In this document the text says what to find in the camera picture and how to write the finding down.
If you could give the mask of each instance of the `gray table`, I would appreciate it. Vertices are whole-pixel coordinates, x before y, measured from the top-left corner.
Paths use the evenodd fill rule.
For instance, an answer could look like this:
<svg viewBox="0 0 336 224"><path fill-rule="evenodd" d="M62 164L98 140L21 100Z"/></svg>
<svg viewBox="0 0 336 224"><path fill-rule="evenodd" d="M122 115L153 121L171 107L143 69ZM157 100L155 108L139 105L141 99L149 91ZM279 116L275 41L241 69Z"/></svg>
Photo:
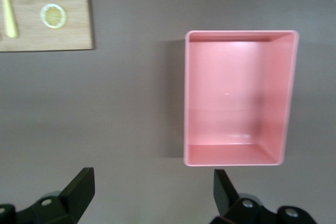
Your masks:
<svg viewBox="0 0 336 224"><path fill-rule="evenodd" d="M80 223L209 223L213 168L183 164L184 35L295 29L285 162L228 167L271 211L335 223L336 0L91 0L96 49L0 54L0 201L18 210L85 166Z"/></svg>

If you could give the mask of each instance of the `screw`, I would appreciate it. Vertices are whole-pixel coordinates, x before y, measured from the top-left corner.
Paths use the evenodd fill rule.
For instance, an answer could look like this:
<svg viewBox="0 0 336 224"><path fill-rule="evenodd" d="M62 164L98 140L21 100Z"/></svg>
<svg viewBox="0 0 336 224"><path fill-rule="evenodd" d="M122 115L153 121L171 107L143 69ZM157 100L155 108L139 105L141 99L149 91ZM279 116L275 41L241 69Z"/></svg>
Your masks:
<svg viewBox="0 0 336 224"><path fill-rule="evenodd" d="M296 210L292 209L292 208L287 208L285 210L286 214L288 214L290 217L294 217L294 218L297 218L299 217L299 214L298 212L296 212Z"/></svg>
<svg viewBox="0 0 336 224"><path fill-rule="evenodd" d="M250 201L248 199L243 200L243 205L244 205L244 207L248 207L248 208L253 207L252 201Z"/></svg>
<svg viewBox="0 0 336 224"><path fill-rule="evenodd" d="M51 202L52 202L51 199L45 199L44 201L42 201L41 205L42 206L48 206Z"/></svg>

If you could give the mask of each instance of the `utensil handle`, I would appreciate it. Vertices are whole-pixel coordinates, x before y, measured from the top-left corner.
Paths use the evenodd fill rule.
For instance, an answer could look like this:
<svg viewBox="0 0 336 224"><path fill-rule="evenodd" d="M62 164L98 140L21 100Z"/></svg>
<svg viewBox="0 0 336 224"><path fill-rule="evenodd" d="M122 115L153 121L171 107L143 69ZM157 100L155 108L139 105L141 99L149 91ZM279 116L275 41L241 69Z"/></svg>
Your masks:
<svg viewBox="0 0 336 224"><path fill-rule="evenodd" d="M15 23L14 11L11 4L11 0L2 0L3 9L4 9L4 21L6 34L10 38L17 38L18 31Z"/></svg>

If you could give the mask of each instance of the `pink plastic container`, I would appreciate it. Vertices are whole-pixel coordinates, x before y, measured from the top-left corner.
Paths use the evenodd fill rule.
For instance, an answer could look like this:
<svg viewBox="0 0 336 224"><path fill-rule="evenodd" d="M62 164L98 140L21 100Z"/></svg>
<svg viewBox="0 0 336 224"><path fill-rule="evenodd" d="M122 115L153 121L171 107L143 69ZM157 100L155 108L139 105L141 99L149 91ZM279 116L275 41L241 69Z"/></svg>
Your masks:
<svg viewBox="0 0 336 224"><path fill-rule="evenodd" d="M296 31L186 35L186 165L282 163L297 44Z"/></svg>

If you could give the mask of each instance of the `wooden cutting board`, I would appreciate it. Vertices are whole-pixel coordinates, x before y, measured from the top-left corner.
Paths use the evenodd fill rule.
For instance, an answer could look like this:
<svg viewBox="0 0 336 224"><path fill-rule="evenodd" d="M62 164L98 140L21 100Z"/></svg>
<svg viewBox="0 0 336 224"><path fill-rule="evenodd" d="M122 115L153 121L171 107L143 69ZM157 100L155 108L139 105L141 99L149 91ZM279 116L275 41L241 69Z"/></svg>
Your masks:
<svg viewBox="0 0 336 224"><path fill-rule="evenodd" d="M46 4L66 11L67 22L60 29L44 25L40 11ZM0 5L0 51L52 51L92 49L88 0L12 0L19 37L8 38Z"/></svg>

